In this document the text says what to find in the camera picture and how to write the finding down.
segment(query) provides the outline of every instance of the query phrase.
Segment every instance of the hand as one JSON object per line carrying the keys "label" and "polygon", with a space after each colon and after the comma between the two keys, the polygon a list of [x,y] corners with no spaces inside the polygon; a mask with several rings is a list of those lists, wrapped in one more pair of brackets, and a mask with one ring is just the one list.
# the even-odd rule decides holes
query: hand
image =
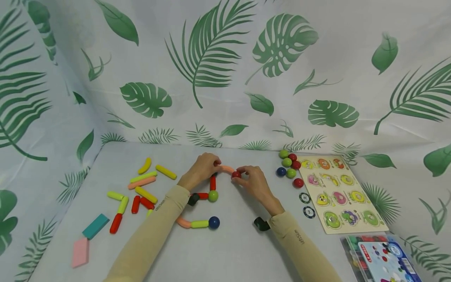
{"label": "hand", "polygon": [[245,172],[249,175],[249,178],[234,177],[232,182],[243,186],[249,194],[265,207],[272,217],[285,211],[280,201],[272,194],[265,175],[258,166],[242,166],[236,170],[240,173]]}
{"label": "hand", "polygon": [[203,153],[198,157],[193,166],[186,172],[178,182],[179,186],[191,191],[200,182],[209,179],[215,172],[221,169],[221,160],[211,153]]}

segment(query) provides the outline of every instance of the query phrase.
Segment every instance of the green ball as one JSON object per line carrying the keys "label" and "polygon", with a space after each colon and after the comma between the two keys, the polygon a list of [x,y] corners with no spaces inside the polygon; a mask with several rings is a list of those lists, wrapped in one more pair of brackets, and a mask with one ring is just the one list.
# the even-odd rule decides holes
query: green ball
{"label": "green ball", "polygon": [[210,202],[216,202],[218,200],[219,194],[215,190],[208,192],[208,200]]}
{"label": "green ball", "polygon": [[293,163],[293,161],[290,160],[290,159],[287,158],[287,157],[284,158],[283,161],[282,161],[282,165],[283,165],[284,167],[290,167],[292,163]]}
{"label": "green ball", "polygon": [[289,154],[290,153],[287,150],[282,150],[282,151],[279,152],[279,157],[281,159],[284,159],[284,158],[288,157]]}
{"label": "green ball", "polygon": [[294,178],[296,176],[296,171],[292,168],[286,170],[286,177]]}

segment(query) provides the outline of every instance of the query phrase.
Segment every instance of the blue ball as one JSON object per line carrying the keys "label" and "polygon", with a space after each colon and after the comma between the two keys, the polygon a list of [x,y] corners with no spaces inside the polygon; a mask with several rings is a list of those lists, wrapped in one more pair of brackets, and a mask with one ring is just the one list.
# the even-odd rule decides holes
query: blue ball
{"label": "blue ball", "polygon": [[284,167],[279,167],[276,171],[278,176],[285,176],[286,174],[286,169]]}
{"label": "blue ball", "polygon": [[219,218],[217,218],[217,217],[211,217],[208,220],[208,227],[210,227],[213,230],[218,229],[219,224],[220,224],[220,221],[219,221]]}

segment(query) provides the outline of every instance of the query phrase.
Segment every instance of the beige sleeve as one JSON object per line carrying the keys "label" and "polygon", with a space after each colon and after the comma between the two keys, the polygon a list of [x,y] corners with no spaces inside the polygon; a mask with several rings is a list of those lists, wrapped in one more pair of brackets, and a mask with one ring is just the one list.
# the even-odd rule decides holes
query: beige sleeve
{"label": "beige sleeve", "polygon": [[125,244],[103,282],[143,281],[175,220],[188,203],[189,195],[188,190],[178,185],[169,190],[155,212]]}
{"label": "beige sleeve", "polygon": [[335,269],[289,212],[273,216],[269,226],[305,282],[340,282]]}

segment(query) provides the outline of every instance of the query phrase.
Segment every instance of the table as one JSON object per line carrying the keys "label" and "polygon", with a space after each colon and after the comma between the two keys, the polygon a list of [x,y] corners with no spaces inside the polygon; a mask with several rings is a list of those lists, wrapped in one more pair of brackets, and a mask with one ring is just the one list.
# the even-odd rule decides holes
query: table
{"label": "table", "polygon": [[[294,215],[341,279],[356,282],[340,243],[342,235],[326,235],[318,216],[314,219],[305,217],[302,212],[305,204],[298,195],[301,191],[306,192],[306,188],[295,189],[292,180],[276,176],[281,163],[277,152],[122,142],[107,143],[101,150],[30,281],[102,281],[122,247],[146,217],[147,210],[143,206],[138,214],[131,213],[136,193],[127,189],[130,178],[137,175],[145,158],[152,158],[149,171],[160,164],[175,172],[179,179],[203,152],[217,154],[224,165],[235,168],[260,166],[273,194]],[[161,201],[176,183],[159,174],[156,182],[144,187]],[[261,216],[267,220],[269,214],[240,187],[235,187],[230,175],[219,174],[216,186],[219,193],[217,202],[199,201],[194,207],[187,206],[183,216],[190,221],[217,216],[221,226],[215,231],[208,228],[186,230],[175,224],[145,281],[299,281],[294,266],[272,232],[258,232],[253,225],[255,218]],[[130,197],[115,235],[109,233],[109,228],[119,202],[106,196],[111,190]],[[206,181],[196,191],[208,190]],[[105,214],[110,222],[91,240],[89,263],[72,269],[73,243],[82,237],[81,232],[100,213]]]}

